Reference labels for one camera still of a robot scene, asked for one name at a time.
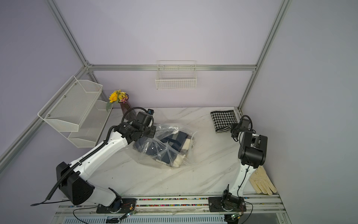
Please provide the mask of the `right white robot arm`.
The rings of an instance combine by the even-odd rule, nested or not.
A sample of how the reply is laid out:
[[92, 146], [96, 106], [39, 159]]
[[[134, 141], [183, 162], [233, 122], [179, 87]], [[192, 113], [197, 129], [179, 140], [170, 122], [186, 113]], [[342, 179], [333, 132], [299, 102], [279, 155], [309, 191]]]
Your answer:
[[253, 122], [247, 115], [243, 115], [238, 123], [231, 125], [230, 133], [232, 139], [239, 143], [240, 168], [229, 192], [235, 192], [238, 197], [243, 197], [249, 178], [266, 161], [268, 138], [256, 133]]

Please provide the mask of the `navy plaid scarf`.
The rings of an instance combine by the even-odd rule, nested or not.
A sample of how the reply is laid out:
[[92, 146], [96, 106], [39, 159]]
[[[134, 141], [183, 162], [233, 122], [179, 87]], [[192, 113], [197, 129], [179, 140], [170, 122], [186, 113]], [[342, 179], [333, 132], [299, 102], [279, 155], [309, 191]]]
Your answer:
[[155, 138], [141, 138], [133, 149], [151, 157], [153, 160], [172, 167], [172, 158], [181, 151], [186, 139], [192, 138], [186, 132], [164, 132]]

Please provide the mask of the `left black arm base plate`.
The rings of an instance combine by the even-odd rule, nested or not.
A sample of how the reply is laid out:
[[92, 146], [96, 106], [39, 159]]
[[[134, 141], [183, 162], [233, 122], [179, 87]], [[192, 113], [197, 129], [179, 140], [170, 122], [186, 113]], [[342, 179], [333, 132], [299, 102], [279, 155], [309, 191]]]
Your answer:
[[116, 199], [110, 206], [99, 204], [96, 210], [97, 214], [117, 214], [129, 213], [135, 209], [137, 199], [121, 198]]

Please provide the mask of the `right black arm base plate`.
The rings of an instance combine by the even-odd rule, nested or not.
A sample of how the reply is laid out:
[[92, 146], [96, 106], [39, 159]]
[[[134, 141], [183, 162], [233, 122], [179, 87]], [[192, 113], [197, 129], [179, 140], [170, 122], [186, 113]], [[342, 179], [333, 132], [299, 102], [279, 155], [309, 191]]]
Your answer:
[[210, 212], [246, 212], [246, 204], [242, 197], [231, 197], [222, 199], [221, 197], [208, 198]]

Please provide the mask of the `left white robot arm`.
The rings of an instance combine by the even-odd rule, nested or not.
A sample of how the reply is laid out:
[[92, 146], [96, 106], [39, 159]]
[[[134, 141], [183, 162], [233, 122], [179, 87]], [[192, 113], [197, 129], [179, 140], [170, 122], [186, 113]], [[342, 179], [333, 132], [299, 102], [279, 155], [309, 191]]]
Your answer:
[[67, 164], [60, 163], [56, 168], [59, 189], [73, 205], [85, 202], [97, 203], [113, 211], [121, 208], [121, 196], [110, 187], [100, 187], [89, 182], [94, 172], [116, 152], [139, 139], [153, 138], [156, 132], [154, 110], [141, 109], [131, 121], [122, 121], [111, 126], [105, 140], [82, 157]]

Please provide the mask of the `black white houndstooth scarf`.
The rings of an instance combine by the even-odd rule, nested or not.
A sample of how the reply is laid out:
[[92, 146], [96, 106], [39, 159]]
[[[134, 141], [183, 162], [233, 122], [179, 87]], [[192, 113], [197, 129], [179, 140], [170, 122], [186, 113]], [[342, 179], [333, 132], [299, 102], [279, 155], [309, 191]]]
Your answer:
[[216, 133], [226, 133], [231, 130], [232, 124], [237, 124], [237, 116], [234, 110], [212, 111], [210, 113]]

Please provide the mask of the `clear plastic vacuum bag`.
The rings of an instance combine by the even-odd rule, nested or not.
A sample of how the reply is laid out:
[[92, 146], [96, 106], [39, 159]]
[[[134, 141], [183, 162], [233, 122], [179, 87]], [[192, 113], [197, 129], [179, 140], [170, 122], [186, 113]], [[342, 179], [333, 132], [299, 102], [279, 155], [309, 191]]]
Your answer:
[[158, 169], [177, 169], [194, 164], [198, 131], [184, 124], [156, 125], [154, 137], [143, 137], [126, 150], [138, 164]]

